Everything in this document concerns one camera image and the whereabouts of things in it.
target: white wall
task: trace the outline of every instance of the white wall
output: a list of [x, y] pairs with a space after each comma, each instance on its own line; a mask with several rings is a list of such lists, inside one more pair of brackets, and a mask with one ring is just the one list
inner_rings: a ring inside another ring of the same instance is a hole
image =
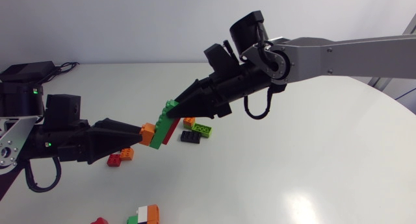
[[0, 0], [0, 66], [205, 62], [203, 50], [262, 10], [271, 38], [402, 34], [414, 0]]

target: black lego brick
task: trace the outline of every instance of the black lego brick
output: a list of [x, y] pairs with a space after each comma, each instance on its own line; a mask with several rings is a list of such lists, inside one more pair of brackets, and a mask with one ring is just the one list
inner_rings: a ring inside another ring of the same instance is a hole
[[201, 133], [192, 131], [183, 131], [181, 135], [182, 142], [200, 143]]

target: red lego brick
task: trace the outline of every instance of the red lego brick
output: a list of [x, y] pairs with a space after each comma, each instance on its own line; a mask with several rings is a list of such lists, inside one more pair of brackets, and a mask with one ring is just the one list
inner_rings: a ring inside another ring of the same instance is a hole
[[107, 160], [107, 165], [110, 167], [119, 167], [121, 163], [122, 159], [120, 158], [120, 155], [110, 155]]
[[109, 222], [104, 218], [97, 218], [97, 221], [95, 221], [91, 224], [109, 224]]
[[132, 160], [133, 155], [135, 154], [133, 149], [122, 149], [122, 153], [120, 154], [121, 160]]
[[179, 123], [179, 120], [181, 120], [181, 119], [180, 119], [180, 118], [177, 118], [177, 119], [175, 119], [175, 120], [174, 120], [174, 122], [171, 124], [171, 126], [170, 126], [170, 128], [169, 128], [169, 131], [168, 131], [168, 133], [166, 133], [166, 136], [164, 137], [164, 140], [163, 140], [163, 142], [162, 142], [164, 145], [167, 145], [167, 144], [168, 144], [170, 137], [171, 137], [171, 136], [172, 136], [172, 134], [174, 133], [175, 128], [176, 128], [177, 124]]

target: white lego brick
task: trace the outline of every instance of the white lego brick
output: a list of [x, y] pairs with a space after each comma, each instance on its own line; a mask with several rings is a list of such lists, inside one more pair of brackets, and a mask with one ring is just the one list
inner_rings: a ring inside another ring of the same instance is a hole
[[142, 206], [137, 209], [137, 223], [148, 221], [148, 207]]

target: orange lego brick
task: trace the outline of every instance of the orange lego brick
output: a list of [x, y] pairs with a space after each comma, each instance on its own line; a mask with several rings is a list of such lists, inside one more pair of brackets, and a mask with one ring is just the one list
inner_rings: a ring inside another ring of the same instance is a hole
[[142, 125], [139, 134], [142, 135], [142, 141], [139, 143], [149, 146], [151, 139], [153, 139], [153, 136], [155, 135], [155, 126], [151, 123], [146, 123], [145, 125]]
[[194, 126], [194, 123], [195, 123], [195, 118], [194, 117], [192, 117], [192, 118], [184, 118], [183, 119], [183, 126], [186, 129], [191, 129], [192, 126]]
[[157, 205], [148, 205], [148, 223], [149, 221], [159, 222], [159, 207]]
[[120, 154], [120, 159], [122, 160], [132, 160], [135, 151], [133, 149], [122, 149], [122, 153]]

